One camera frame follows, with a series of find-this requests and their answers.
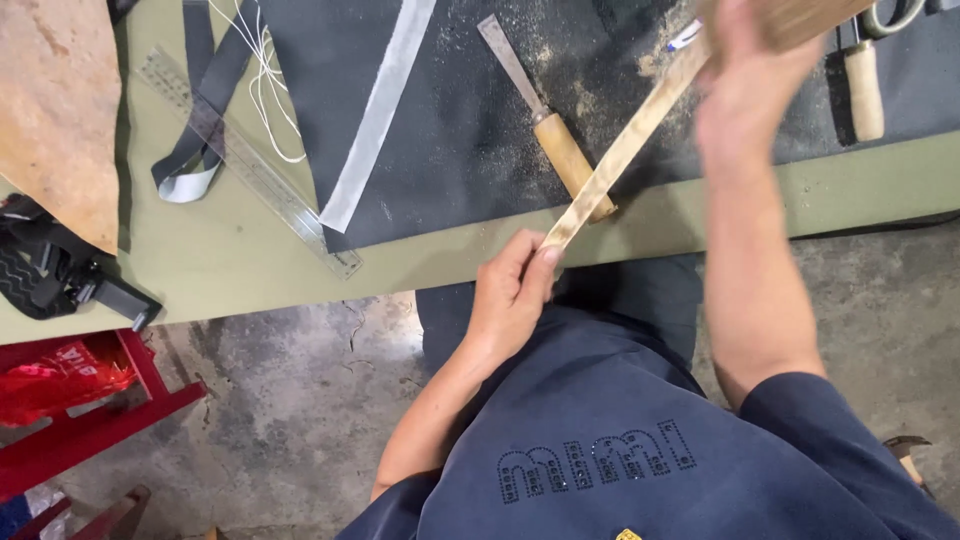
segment transparent ruler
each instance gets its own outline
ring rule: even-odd
[[[326,250],[324,228],[317,212],[190,87],[175,61],[154,49],[137,73],[170,105],[177,118],[197,132],[233,174],[270,207],[334,274],[346,280],[360,268],[363,260],[352,251],[329,253]]]

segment wooden chisel handle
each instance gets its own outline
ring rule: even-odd
[[[593,174],[593,168],[590,167],[584,153],[580,151],[580,146],[573,140],[573,135],[566,128],[563,119],[555,112],[550,114],[534,126],[534,135],[537,136],[540,147],[550,159],[560,180],[564,182],[566,190],[570,192],[570,197],[576,199],[584,184],[590,179],[590,175]],[[610,197],[604,197],[600,205],[590,214],[590,223],[601,221],[615,211],[616,205]]]
[[[860,142],[883,137],[883,98],[876,75],[876,49],[871,40],[861,42],[844,58],[850,80],[853,131]]]

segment hand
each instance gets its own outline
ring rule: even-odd
[[[477,270],[473,313],[461,348],[482,358],[486,375],[526,344],[550,300],[553,271],[564,253],[557,247],[538,251],[544,238],[544,233],[518,231]]]
[[[724,64],[710,66],[698,80],[705,94],[697,109],[705,171],[768,162],[790,100],[823,54],[820,38],[779,55],[766,49],[748,0],[719,0],[716,10]]]

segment green table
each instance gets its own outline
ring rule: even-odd
[[[186,66],[180,2],[141,0],[119,31],[127,46],[132,215],[130,250],[118,261],[123,278],[148,291],[165,309],[159,324],[208,319],[276,307],[337,301],[473,279],[479,263],[520,227],[547,231],[564,208],[541,210],[424,234],[358,250],[363,267],[336,278],[300,240],[226,169],[199,202],[174,205],[156,196],[151,165],[183,126],[133,71],[159,45]],[[227,22],[214,17],[216,35]],[[272,154],[270,140],[241,82],[228,120]],[[285,104],[288,110],[292,107]],[[126,131],[121,112],[121,132]],[[281,133],[283,148],[296,141]],[[778,167],[791,235],[835,231],[960,209],[960,132]],[[306,161],[273,160],[308,199],[313,183]],[[124,168],[118,167],[125,177]],[[644,191],[615,219],[581,232],[564,264],[586,265],[657,257],[705,248],[702,180]],[[122,316],[99,304],[76,315],[37,322],[0,303],[0,343],[125,327]]]

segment red plastic bag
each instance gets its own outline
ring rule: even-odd
[[[116,332],[88,335],[0,374],[0,426],[29,426],[119,392],[135,380]]]

